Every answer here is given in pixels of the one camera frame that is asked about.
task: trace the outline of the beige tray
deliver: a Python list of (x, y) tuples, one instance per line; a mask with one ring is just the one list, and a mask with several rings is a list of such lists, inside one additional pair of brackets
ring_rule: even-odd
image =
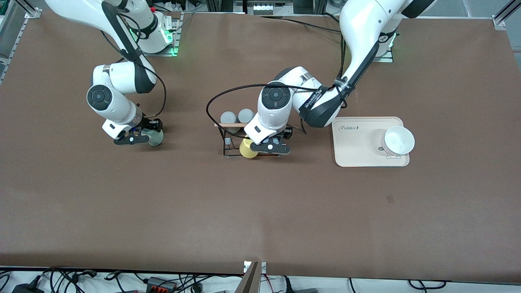
[(409, 155), (391, 156), (381, 147), (383, 134), (403, 126), (398, 117), (337, 117), (333, 120), (334, 159), (341, 167), (404, 167)]

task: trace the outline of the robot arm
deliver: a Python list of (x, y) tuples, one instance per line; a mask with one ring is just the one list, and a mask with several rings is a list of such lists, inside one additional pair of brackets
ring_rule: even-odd
[(152, 12), (145, 0), (105, 0), (133, 21), (128, 21), (132, 32), (137, 35), (141, 30), (139, 47), (145, 53), (158, 53), (172, 43), (172, 17), (160, 11)]
[[(112, 36), (121, 55), (127, 60), (94, 68), (86, 99), (92, 110), (107, 119), (103, 124), (103, 130), (115, 140), (116, 144), (134, 144), (153, 140), (152, 136), (141, 135), (142, 130), (143, 133), (154, 130), (161, 135), (162, 140), (160, 120), (150, 121), (144, 118), (141, 109), (125, 96), (129, 93), (149, 93), (156, 84), (156, 77), (153, 74), (154, 68), (119, 17), (117, 7), (102, 0), (46, 0), (46, 2), (56, 14), (100, 29)], [(132, 4), (140, 2), (144, 3), (144, 0), (131, 1)], [(130, 130), (137, 130), (139, 135), (125, 138), (124, 135)]]
[[(403, 17), (402, 13), (408, 17), (416, 17), (435, 2), (436, 0), (348, 0), (340, 13), (340, 30), (349, 47), (351, 63), (342, 77), (335, 80), (335, 87), (331, 90), (324, 87), (302, 67), (288, 68), (279, 74), (284, 76), (279, 81), (288, 86), (317, 89), (315, 92), (291, 91), (290, 101), (300, 118), (311, 127), (328, 126), (375, 56), (382, 55), (389, 47)], [(289, 118), (286, 111), (277, 112), (284, 119), (268, 118), (266, 115), (274, 113), (265, 111), (266, 104), (261, 103), (261, 98), (262, 93), (257, 105), (258, 113), (244, 128), (255, 144), (280, 131), (281, 126), (274, 127), (270, 123), (272, 120), (284, 120), (287, 123)]]

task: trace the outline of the metal bracket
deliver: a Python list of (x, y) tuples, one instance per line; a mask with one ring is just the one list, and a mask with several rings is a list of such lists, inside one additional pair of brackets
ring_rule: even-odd
[(373, 62), (382, 62), (382, 63), (393, 63), (393, 58), (392, 58), (392, 49), (389, 48), (387, 49), (387, 52), (385, 52), (382, 56), (380, 57), (375, 57), (375, 59), (373, 59)]
[(506, 31), (506, 26), (504, 21), (498, 22), (495, 15), (492, 16), (492, 21), (494, 22), (494, 28), (497, 31)]
[(18, 47), (18, 43), (20, 42), (20, 39), (22, 38), (23, 31), (26, 29), (27, 25), (27, 19), (23, 21), (22, 27), (20, 28), (20, 32), (18, 33), (18, 36), (16, 37), (15, 44), (13, 45), (13, 49), (11, 49), (11, 53), (9, 54), (9, 57), (7, 58), (7, 63), (4, 65), (4, 70), (2, 71), (2, 75), (0, 75), (0, 84), (2, 84), (2, 81), (4, 81), (5, 74), (7, 73), (7, 69), (9, 69), (9, 64), (11, 63), (11, 60), (13, 59), (13, 55), (15, 54), (16, 47)]
[(39, 19), (40, 15), (42, 14), (42, 10), (38, 7), (34, 8), (34, 12), (32, 14), (26, 13), (25, 18), (26, 19)]
[(501, 10), (496, 13), (496, 15), (492, 16), (494, 20), (495, 29), (498, 31), (504, 31), (505, 29), (505, 20), (510, 17), (516, 10), (521, 7), (521, 0), (511, 0), (509, 1)]
[(172, 43), (166, 46), (160, 52), (149, 54), (145, 53), (145, 56), (159, 56), (159, 57), (173, 57), (177, 56), (177, 52), (179, 51), (179, 40), (181, 39), (181, 31), (183, 30), (181, 25), (183, 24), (184, 12), (181, 13), (179, 18), (172, 18), (171, 16), (167, 16), (167, 18), (171, 21), (167, 22), (167, 30), (173, 29), (174, 31), (169, 35), (169, 38), (172, 38)]
[[(244, 261), (244, 273), (248, 271), (248, 268), (250, 268), (250, 265), (252, 265), (252, 262)], [(266, 274), (266, 262), (260, 263), (261, 265), (261, 274)]]

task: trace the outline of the brown table surface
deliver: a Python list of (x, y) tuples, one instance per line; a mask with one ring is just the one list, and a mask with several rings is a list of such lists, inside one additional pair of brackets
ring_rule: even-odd
[[(340, 116), (401, 118), (411, 162), (341, 168), (330, 127), (295, 133), (288, 156), (224, 158), (204, 110), (290, 66), (331, 83), (338, 34), (195, 15), (178, 57), (150, 58), (168, 87), (164, 143), (116, 146), (85, 93), (119, 56), (98, 30), (45, 11), (0, 87), (0, 263), (241, 273), (262, 260), (274, 275), (521, 282), (521, 75), (506, 33), (454, 19), (400, 32), (394, 64), (372, 64)], [(211, 111), (255, 109), (259, 90)], [(152, 113), (162, 94), (131, 98)]]

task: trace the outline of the cylindrical object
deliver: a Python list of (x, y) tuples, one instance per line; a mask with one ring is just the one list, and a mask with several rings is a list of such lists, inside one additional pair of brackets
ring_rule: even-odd
[(408, 154), (414, 148), (414, 136), (403, 126), (393, 126), (387, 129), (382, 137), (383, 150), (394, 156)]
[(240, 123), (249, 123), (253, 119), (253, 116), (255, 116), (255, 113), (253, 113), (252, 110), (242, 109), (238, 115), (239, 122)]
[(258, 155), (258, 152), (254, 152), (250, 149), (250, 144), (252, 144), (252, 142), (253, 141), (251, 139), (242, 139), (241, 145), (239, 146), (239, 151), (243, 157), (254, 158)]
[(144, 135), (148, 135), (148, 137), (150, 137), (148, 144), (153, 147), (160, 145), (163, 142), (163, 138), (165, 137), (165, 134), (163, 133), (162, 130), (157, 132), (156, 130), (152, 130), (152, 129), (143, 129), (143, 130), (141, 130), (141, 133)]
[[(234, 112), (226, 111), (221, 115), (221, 123), (239, 123), (239, 119)], [(227, 127), (226, 129), (231, 133), (236, 133), (240, 127)]]

